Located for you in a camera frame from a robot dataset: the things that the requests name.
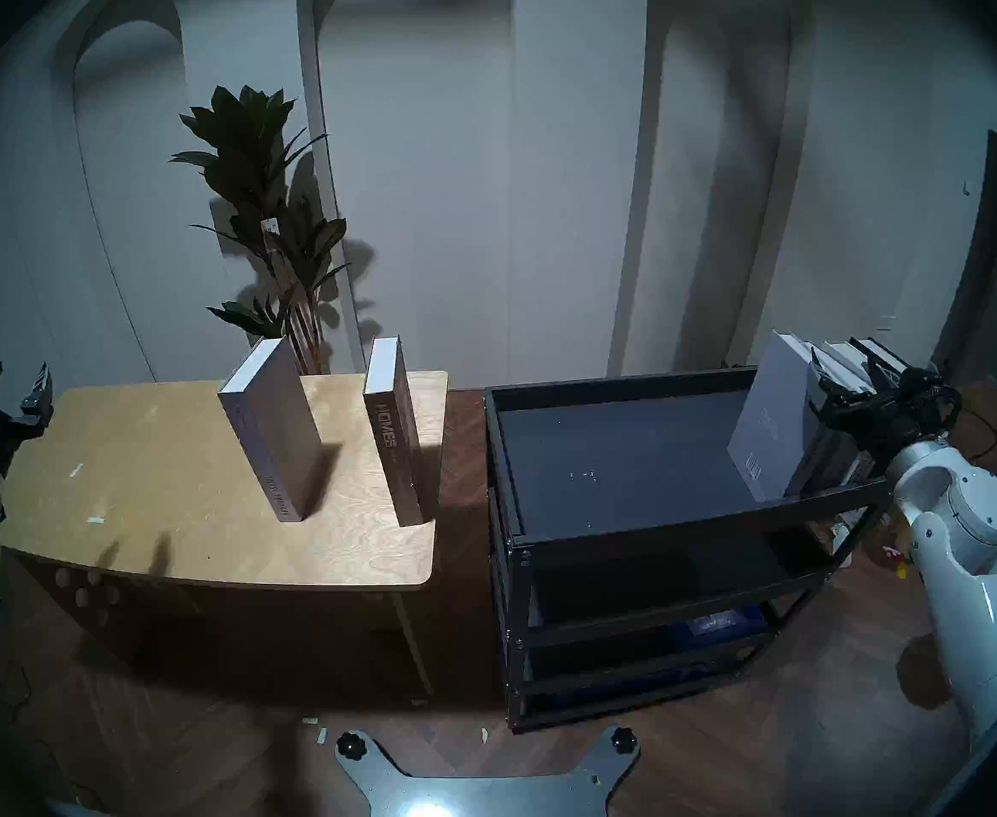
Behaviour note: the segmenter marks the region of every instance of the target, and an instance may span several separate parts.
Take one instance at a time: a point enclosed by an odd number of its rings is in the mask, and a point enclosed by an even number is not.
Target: black knob
[[[354,732],[344,732],[336,740],[336,749],[339,750],[339,755],[344,758],[358,761],[362,756],[366,755],[366,741],[358,737]]]
[[[612,745],[616,748],[619,755],[633,753],[636,744],[638,744],[638,739],[635,737],[635,733],[631,732],[627,727],[619,727],[619,729],[612,733]]]

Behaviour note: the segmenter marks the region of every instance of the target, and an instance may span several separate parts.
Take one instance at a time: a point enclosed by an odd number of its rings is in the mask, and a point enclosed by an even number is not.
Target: gray book
[[[740,410],[728,453],[758,501],[797,494],[829,439],[809,406],[811,354],[804,342],[772,333]]]
[[[218,400],[279,521],[304,520],[320,480],[321,434],[287,340],[260,342]]]
[[[401,338],[373,341],[362,400],[366,402],[396,520],[401,527],[422,524],[426,519],[419,432],[415,430]]]

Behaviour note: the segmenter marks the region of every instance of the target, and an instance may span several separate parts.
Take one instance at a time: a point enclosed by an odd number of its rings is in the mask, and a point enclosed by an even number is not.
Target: black metal shelf
[[[701,661],[708,651],[722,655],[761,647],[773,640],[781,622],[769,603],[760,603],[759,611],[762,626],[744,635],[728,635],[725,640],[678,637],[674,625],[530,649],[524,660],[524,694],[554,694],[624,682]]]
[[[804,527],[691,539],[652,556],[538,568],[531,575],[528,644],[635,632],[761,603],[817,587],[833,568]]]
[[[615,714],[615,712],[639,706],[660,703],[662,700],[673,700],[688,694],[712,691],[712,689],[736,682],[744,665],[744,662],[740,662],[730,669],[705,677],[693,677],[692,679],[678,677],[673,681],[666,682],[661,687],[648,688],[644,691],[617,691],[614,695],[604,697],[602,700],[590,700],[590,702],[580,704],[551,706],[547,703],[540,703],[539,697],[530,697],[527,702],[519,705],[517,723],[512,728],[515,732],[528,732],[532,729],[555,726],[557,723],[586,720],[599,716],[599,714]]]
[[[515,732],[736,680],[890,500],[752,500],[725,452],[752,369],[489,389],[492,587]],[[830,556],[805,522],[866,512]],[[782,615],[770,601],[800,597]],[[740,637],[688,619],[758,606]]]

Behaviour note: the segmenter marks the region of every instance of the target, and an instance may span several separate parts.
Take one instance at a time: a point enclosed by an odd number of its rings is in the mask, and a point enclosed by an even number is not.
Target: potted plant
[[[325,219],[309,198],[287,199],[286,170],[306,149],[327,134],[309,140],[302,148],[295,142],[305,129],[283,143],[283,125],[294,99],[284,100],[283,90],[268,96],[246,85],[238,96],[216,87],[211,107],[192,108],[180,115],[192,134],[215,152],[180,151],[170,162],[199,167],[207,186],[235,210],[232,233],[203,224],[194,228],[212,231],[244,246],[267,269],[275,298],[252,306],[238,301],[207,307],[222,321],[257,337],[287,337],[294,349],[301,375],[323,373],[324,341],[318,316],[321,286],[347,264],[329,269],[332,248],[347,232],[345,219]]]

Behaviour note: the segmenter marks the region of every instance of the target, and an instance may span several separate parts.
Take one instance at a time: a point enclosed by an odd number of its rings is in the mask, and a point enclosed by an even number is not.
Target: shelf frame
[[[514,482],[510,475],[499,421],[496,397],[502,409],[531,409],[547,404],[563,405],[596,400],[633,400],[635,397],[674,397],[744,389],[751,385],[755,369],[724,369],[693,375],[663,375],[617,380],[544,383],[527,387],[487,389],[484,395],[487,420],[487,514],[489,514],[492,550],[492,589],[497,613],[498,634],[502,647],[503,677],[506,691],[507,722],[514,732],[553,724],[582,720],[598,714],[611,714],[627,708],[670,700],[743,679],[788,625],[793,623],[842,562],[858,545],[861,537],[880,519],[891,502],[891,490],[883,478],[868,482],[812,492],[799,498],[785,498],[759,504],[755,509],[720,515],[713,519],[681,524],[621,531],[621,533],[586,534],[564,539],[533,539],[524,533],[517,507]],[[667,556],[678,543],[691,537],[713,538],[737,533],[769,533],[809,521],[831,519],[849,510],[864,513],[844,539],[839,549],[829,554],[810,571],[783,578],[781,582],[760,587],[742,588],[712,597],[678,598],[658,607],[618,612],[584,620],[542,624],[534,609],[533,590],[536,572],[548,568],[567,568],[579,563],[626,559],[639,556]],[[782,615],[770,601],[783,595],[800,596]],[[726,609],[760,603],[769,618],[765,630],[740,638],[730,638],[714,645],[672,652],[656,658],[631,661],[623,665],[577,673],[563,673],[534,679],[529,661],[536,647],[561,645],[584,640],[599,640]],[[674,685],[633,692],[629,695],[571,704],[566,708],[528,711],[530,697],[559,694],[576,688],[606,686],[637,677],[651,677],[700,660],[713,660],[752,648],[752,652],[735,667]]]

